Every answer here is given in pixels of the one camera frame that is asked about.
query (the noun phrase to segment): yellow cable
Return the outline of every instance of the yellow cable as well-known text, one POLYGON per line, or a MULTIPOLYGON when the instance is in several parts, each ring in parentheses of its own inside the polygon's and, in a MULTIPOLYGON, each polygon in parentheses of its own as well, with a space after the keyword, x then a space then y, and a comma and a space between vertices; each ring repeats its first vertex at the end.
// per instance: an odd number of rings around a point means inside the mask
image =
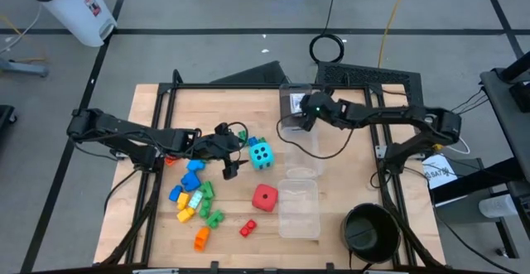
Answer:
MULTIPOLYGON (((13 23, 6 17, 6 16, 0 16, 0 20, 2 20, 6 25, 8 25, 13 31, 15 31, 19 36, 22 35, 22 33, 17 29, 17 27, 15 25, 13 25, 13 23)), ((41 62, 47 62, 48 59, 47 59, 47 56, 46 56, 46 51, 44 50, 44 48, 34 44, 30 37, 27 37, 27 36, 22 36, 22 39, 26 39, 28 42, 30 42, 35 48, 37 48, 41 55, 42 55, 42 58, 25 58, 25 59, 19 59, 19 60, 15 60, 16 62, 33 62, 33 61, 41 61, 41 62)))
POLYGON ((388 29, 390 29, 390 25, 392 25, 392 22, 394 21, 394 17, 396 16, 396 10, 398 9, 398 5, 400 2, 401 0, 397 0, 394 4, 394 8, 392 9, 392 14, 390 15, 390 19, 388 20, 387 27, 384 29, 383 39, 381 40, 381 48, 379 49, 378 68, 381 68, 381 61, 383 60, 384 42, 387 39, 388 29))

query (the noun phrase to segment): concrete floor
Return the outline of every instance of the concrete floor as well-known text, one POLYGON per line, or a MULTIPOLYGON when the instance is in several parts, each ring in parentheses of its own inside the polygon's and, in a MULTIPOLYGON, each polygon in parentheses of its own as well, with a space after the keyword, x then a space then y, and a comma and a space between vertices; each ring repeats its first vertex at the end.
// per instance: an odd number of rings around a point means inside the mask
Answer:
MULTIPOLYGON (((117 3, 105 1, 111 10, 117 3)), ((307 47, 314 35, 268 34, 267 29, 300 28, 303 33, 305 28, 322 28, 330 0, 240 1, 123 0, 121 11, 117 10, 121 29, 182 31, 113 36, 89 106, 126 118, 135 85, 169 81, 174 68, 185 82, 204 83, 279 60, 293 81, 313 82, 316 66, 307 47), (227 28, 264 30, 228 35, 222 30, 227 28), (201 35, 193 31, 196 29, 214 31, 201 35)), ((513 29, 530 29, 530 8, 524 6, 528 1, 499 0, 513 29)), ((352 35, 340 35, 347 41, 343 63, 377 65, 381 35, 368 35, 363 29, 384 28, 394 2, 335 0, 330 28, 355 29, 352 35)), ((31 22, 36 9, 32 0, 0 0, 0 15, 19 27, 31 22)), ((12 36, 6 27, 0 24, 2 42, 12 36)), ((432 35, 414 31, 390 35, 383 67, 421 73, 425 105, 450 108, 478 90, 480 72, 515 60, 508 38, 524 31, 506 31, 509 29, 505 27, 490 0, 402 0, 393 28, 433 30, 427 33, 432 35), (463 29, 493 31, 459 31, 463 29)), ((0 150, 0 214, 4 215, 0 219, 1 273, 20 271, 65 149, 71 110, 79 106, 90 75, 98 70, 94 62, 100 50, 82 46, 61 31, 63 26, 47 11, 35 29, 47 30, 28 35, 29 40, 2 54, 6 59, 34 57, 39 53, 32 45, 39 45, 46 49, 51 72, 46 79, 0 76, 0 103, 14 105, 20 116, 0 150)), ((523 51, 530 50, 530 36, 516 36, 516 41, 523 51)), ((325 41, 316 48, 323 59, 334 57, 336 52, 325 41)), ((481 157, 487 166, 512 155, 488 103, 464 116, 462 136, 471 147, 471 156, 481 157)), ((98 146, 90 149, 104 151, 98 146)), ((90 265, 114 169, 110 161, 74 152, 35 270, 90 265)), ((522 255, 519 260, 494 255, 493 250, 502 243, 492 224, 455 225, 455 229, 487 257, 525 272, 530 242, 517 218, 508 221, 522 255)), ((443 225, 440 231, 448 264, 498 272, 465 249, 443 225)))

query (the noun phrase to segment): wooden tabletop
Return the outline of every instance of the wooden tabletop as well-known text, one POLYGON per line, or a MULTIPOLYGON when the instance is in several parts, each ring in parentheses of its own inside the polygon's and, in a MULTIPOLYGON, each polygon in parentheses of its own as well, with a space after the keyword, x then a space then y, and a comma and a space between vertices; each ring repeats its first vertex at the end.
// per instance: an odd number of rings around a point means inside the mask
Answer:
MULTIPOLYGON (((401 85, 383 87, 386 90, 403 91, 401 85)), ((129 120, 150 126, 156 97, 157 85, 138 85, 129 120)), ((364 103, 364 94, 360 90, 336 90, 333 98, 364 103)), ((402 95, 385 94, 384 99, 387 106, 407 103, 402 95)), ((166 107, 167 97, 164 101, 163 108, 166 107)), ((160 127, 165 115, 162 109, 160 127)), ((333 262, 337 269, 349 267, 348 252, 340 242, 341 220, 357 204, 381 204, 379 191, 369 184, 369 178, 376 170, 369 128, 355 130, 345 150, 337 157, 324 161, 323 174, 316 179, 320 204, 318 239, 281 238, 278 234, 277 207, 272 213, 267 213, 251 205, 258 184, 277 186, 278 181, 286 179, 286 144, 279 140, 275 131, 279 118, 276 89, 178 90, 171 127, 198 127, 203 134, 208 134, 221 122, 243 122, 248 126, 251 136, 266 138, 274 152, 275 165, 270 170, 255 171, 252 164, 247 163, 240 167, 236 178, 224 180, 221 173, 223 162, 212 161, 200 173, 202 181, 210 180, 214 186, 216 196, 212 211, 221 209, 225 214, 224 222, 210 233, 203 253, 195 252, 193 244, 196 233, 205 226, 205 221, 196 215, 189 222, 180 223, 176 218, 176 204, 168 199, 171 189, 180 184, 181 177, 186 173, 187 161, 178 161, 173 166, 165 167, 149 267, 210 267, 211 261, 219 261, 219 267, 222 268, 322 269, 327 262, 333 262), (239 230, 249 219, 254 219, 258 227, 247 238, 242 238, 239 230)), ((349 131, 340 131, 321 121, 317 125, 320 154, 336 152, 345 142, 349 131)), ((414 135, 413 127, 409 125, 392 125, 390 128, 395 142, 404 142, 414 135)), ((241 159, 248 159, 247 151, 242 151, 241 159)), ((419 161, 408 161, 407 166, 423 172, 419 161)), ((129 161, 119 162, 113 184, 116 185, 131 170, 129 161)), ((109 201, 95 262, 105 259, 130 228, 139 182, 140 175, 120 188, 109 201)), ((405 171, 401 175, 401 182, 412 230, 433 257, 445 263, 425 179, 405 171)), ((144 232, 141 231, 135 261, 140 258, 143 238, 144 232)), ((402 263, 406 263, 403 245, 400 256, 402 263)), ((352 258, 353 269, 360 269, 364 265, 365 262, 352 258)), ((390 269, 392 264, 386 262, 373 267, 390 269)))

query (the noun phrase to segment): red block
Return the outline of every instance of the red block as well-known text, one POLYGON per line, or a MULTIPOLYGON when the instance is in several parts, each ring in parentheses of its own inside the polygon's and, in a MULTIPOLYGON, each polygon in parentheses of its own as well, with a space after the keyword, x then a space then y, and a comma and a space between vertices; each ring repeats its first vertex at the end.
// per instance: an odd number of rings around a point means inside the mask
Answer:
POLYGON ((246 238, 256 228, 256 226, 257 226, 256 222, 254 222, 254 220, 250 219, 247 222, 247 224, 245 224, 245 226, 243 226, 239 230, 239 233, 241 233, 241 235, 246 238))
POLYGON ((260 184, 254 191, 252 205, 263 211, 272 212, 278 201, 278 190, 269 185, 260 184))

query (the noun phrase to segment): blue block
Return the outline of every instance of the blue block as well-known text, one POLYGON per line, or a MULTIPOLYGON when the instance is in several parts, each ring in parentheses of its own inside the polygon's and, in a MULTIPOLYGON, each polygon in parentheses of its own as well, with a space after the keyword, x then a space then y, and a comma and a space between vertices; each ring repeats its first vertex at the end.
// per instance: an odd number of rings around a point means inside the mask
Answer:
POLYGON ((190 171, 189 173, 185 174, 181 179, 181 183, 183 184, 184 190, 186 192, 196 190, 200 186, 199 177, 194 171, 190 171))
POLYGON ((250 159, 255 169, 263 170, 274 165, 272 148, 266 142, 260 142, 249 149, 250 159))
POLYGON ((202 171, 205 167, 206 164, 203 161, 193 160, 188 162, 188 166, 186 168, 188 171, 202 171))
POLYGON ((169 200, 176 201, 179 198, 179 195, 181 195, 181 192, 182 192, 182 186, 180 185, 175 186, 175 188, 173 188, 173 190, 169 194, 169 200))
POLYGON ((258 143, 258 139, 256 137, 250 137, 247 141, 249 146, 254 146, 258 143))

